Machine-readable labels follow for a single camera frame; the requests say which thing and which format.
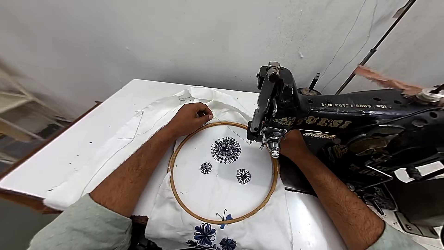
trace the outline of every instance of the light green sleeve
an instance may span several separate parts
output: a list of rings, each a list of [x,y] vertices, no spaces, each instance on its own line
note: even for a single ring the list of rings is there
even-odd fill
[[[87,194],[38,232],[28,250],[127,250],[131,225]]]
[[[381,237],[379,237],[379,239],[373,245],[371,245],[368,250],[386,249],[426,250],[425,247],[414,242],[407,235],[385,223],[385,229],[384,232],[382,232]]]

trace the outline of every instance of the white table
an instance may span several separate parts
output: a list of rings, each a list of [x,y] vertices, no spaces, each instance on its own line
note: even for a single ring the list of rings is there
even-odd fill
[[[151,102],[176,94],[189,85],[132,80],[63,134],[0,180],[0,188],[46,198],[48,190],[60,185],[122,127],[135,111]],[[252,115],[258,93],[216,89],[234,96]],[[346,249],[333,222],[312,195],[286,191],[298,249]]]

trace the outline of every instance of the wooden embroidery hoop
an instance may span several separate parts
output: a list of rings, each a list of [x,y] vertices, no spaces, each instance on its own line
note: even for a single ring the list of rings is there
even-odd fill
[[[229,121],[223,121],[223,122],[215,122],[215,123],[211,123],[211,124],[207,124],[205,126],[200,127],[198,130],[196,130],[194,133],[188,135],[177,147],[177,149],[174,151],[173,155],[171,155],[170,161],[168,163],[168,171],[171,171],[171,175],[170,175],[170,184],[171,184],[171,189],[173,190],[173,194],[174,197],[176,197],[177,202],[179,203],[179,205],[191,216],[193,216],[194,218],[203,221],[203,222],[207,222],[210,224],[216,224],[216,225],[222,225],[222,224],[231,224],[231,223],[235,223],[235,222],[239,222],[242,221],[250,216],[252,216],[253,214],[257,213],[261,208],[263,208],[265,206],[265,204],[267,204],[268,200],[270,200],[271,194],[273,194],[274,190],[276,189],[276,183],[278,181],[278,171],[279,171],[279,161],[276,158],[271,158],[271,162],[273,164],[273,182],[271,183],[271,187],[270,187],[270,191],[268,192],[267,196],[265,197],[264,201],[262,201],[261,204],[259,204],[259,206],[257,208],[255,208],[253,211],[242,215],[238,218],[233,218],[231,220],[224,220],[224,221],[215,221],[215,220],[209,220],[203,217],[198,216],[197,214],[193,213],[191,210],[189,210],[185,204],[182,202],[182,200],[180,199],[179,195],[177,194],[176,191],[176,187],[174,186],[174,178],[173,178],[173,170],[174,170],[174,162],[176,160],[177,154],[179,153],[180,149],[182,148],[182,146],[186,143],[186,141],[188,139],[190,139],[193,135],[195,135],[196,133],[198,133],[199,131],[202,131],[204,129],[207,129],[209,127],[213,127],[213,126],[218,126],[218,125],[227,125],[227,126],[236,126],[239,128],[243,128],[243,129],[248,129],[247,126],[239,124],[239,123],[235,123],[235,122],[229,122]]]

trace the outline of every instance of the blue flower embroidery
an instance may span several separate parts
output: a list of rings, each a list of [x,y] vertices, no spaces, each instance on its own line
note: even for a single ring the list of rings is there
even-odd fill
[[[216,229],[211,229],[211,225],[208,223],[202,223],[200,226],[194,228],[194,239],[197,241],[189,240],[186,244],[194,249],[198,250],[234,250],[236,248],[236,241],[228,237],[223,238],[219,242],[219,246],[212,244],[212,241],[216,239]]]
[[[234,250],[236,248],[236,241],[228,237],[225,237],[221,240],[219,245],[223,250]]]
[[[216,239],[216,229],[211,229],[211,225],[208,223],[202,223],[194,228],[194,239],[197,240],[199,245],[211,246],[211,242]]]

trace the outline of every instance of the white wall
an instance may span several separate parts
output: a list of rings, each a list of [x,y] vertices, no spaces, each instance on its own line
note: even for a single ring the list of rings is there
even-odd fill
[[[328,94],[406,1],[2,0],[0,64],[76,116],[134,78],[257,91],[256,72],[271,60],[288,67],[299,86],[327,69],[321,90],[365,45],[325,88]],[[442,35],[433,34],[440,33],[443,7],[440,0],[418,0],[370,65],[412,82],[430,76],[431,60],[442,60],[429,52],[443,51]],[[435,75],[425,84],[442,74]],[[356,79],[346,91],[370,87]]]

